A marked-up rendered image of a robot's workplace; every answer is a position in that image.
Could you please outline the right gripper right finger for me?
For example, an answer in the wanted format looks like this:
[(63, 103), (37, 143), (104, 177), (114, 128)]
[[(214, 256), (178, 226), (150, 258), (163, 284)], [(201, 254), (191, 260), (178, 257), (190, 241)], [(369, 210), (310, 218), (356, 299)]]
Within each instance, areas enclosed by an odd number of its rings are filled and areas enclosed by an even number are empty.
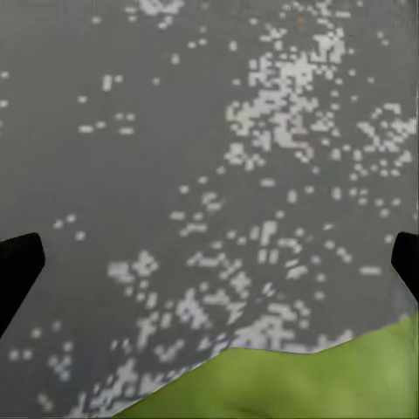
[(419, 303), (419, 236), (400, 232), (395, 240), (391, 262)]

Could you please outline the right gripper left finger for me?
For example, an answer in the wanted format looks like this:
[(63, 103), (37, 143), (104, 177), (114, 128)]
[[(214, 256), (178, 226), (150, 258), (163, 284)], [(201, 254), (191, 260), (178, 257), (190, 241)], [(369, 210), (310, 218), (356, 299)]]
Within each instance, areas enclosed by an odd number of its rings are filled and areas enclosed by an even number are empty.
[(45, 267), (37, 232), (0, 242), (0, 337)]

